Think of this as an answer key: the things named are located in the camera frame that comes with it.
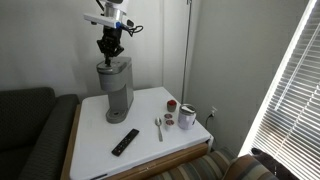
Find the remote control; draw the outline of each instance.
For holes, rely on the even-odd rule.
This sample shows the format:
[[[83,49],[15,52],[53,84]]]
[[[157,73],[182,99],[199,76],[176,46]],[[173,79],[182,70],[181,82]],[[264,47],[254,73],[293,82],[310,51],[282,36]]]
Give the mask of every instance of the remote control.
[[[132,129],[126,137],[112,150],[112,154],[115,156],[120,156],[120,154],[126,149],[130,142],[137,136],[138,130]]]

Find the white wall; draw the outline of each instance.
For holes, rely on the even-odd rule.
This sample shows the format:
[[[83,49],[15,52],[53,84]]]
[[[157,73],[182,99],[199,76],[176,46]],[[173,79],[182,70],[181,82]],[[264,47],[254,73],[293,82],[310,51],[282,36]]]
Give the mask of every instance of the white wall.
[[[133,1],[128,15],[144,30],[133,38],[123,32],[121,44],[125,51],[121,56],[132,57],[134,88],[165,85],[180,98],[181,89],[166,83],[164,74],[174,70],[178,75],[170,80],[181,79],[186,2]],[[102,37],[102,26],[85,21],[85,12],[99,14],[101,10],[94,0],[1,1],[0,90],[50,86],[57,95],[77,93],[81,99],[104,94],[96,72],[96,64],[104,59],[96,44]],[[172,28],[171,19],[180,19],[180,26]],[[176,31],[181,36],[167,38],[174,37]],[[180,51],[171,51],[173,46]],[[164,64],[172,59],[178,61],[168,69]]]
[[[188,86],[217,147],[239,152],[307,1],[203,0]]]

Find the couch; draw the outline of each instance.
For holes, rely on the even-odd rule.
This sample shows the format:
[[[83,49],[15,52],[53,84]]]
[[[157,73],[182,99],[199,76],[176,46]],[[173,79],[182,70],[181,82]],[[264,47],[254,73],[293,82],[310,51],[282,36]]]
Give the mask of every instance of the couch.
[[[227,148],[211,152],[149,178],[150,180],[273,180],[277,179],[251,155],[236,157]]]
[[[0,92],[0,179],[59,179],[77,104],[48,87]]]

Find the spoon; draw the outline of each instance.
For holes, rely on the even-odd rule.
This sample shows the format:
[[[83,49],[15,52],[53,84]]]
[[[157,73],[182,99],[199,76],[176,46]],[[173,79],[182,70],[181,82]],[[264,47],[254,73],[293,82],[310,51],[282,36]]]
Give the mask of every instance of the spoon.
[[[159,141],[162,142],[162,133],[161,133],[161,129],[160,129],[160,126],[161,126],[162,122],[161,122],[161,119],[159,117],[156,118],[155,124],[159,128]]]

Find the gray couch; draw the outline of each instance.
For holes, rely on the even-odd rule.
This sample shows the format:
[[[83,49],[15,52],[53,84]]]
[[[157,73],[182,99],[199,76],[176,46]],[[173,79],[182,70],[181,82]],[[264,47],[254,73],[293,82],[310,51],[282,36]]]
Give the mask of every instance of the gray couch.
[[[0,179],[59,179],[77,104],[46,87],[0,92]]]

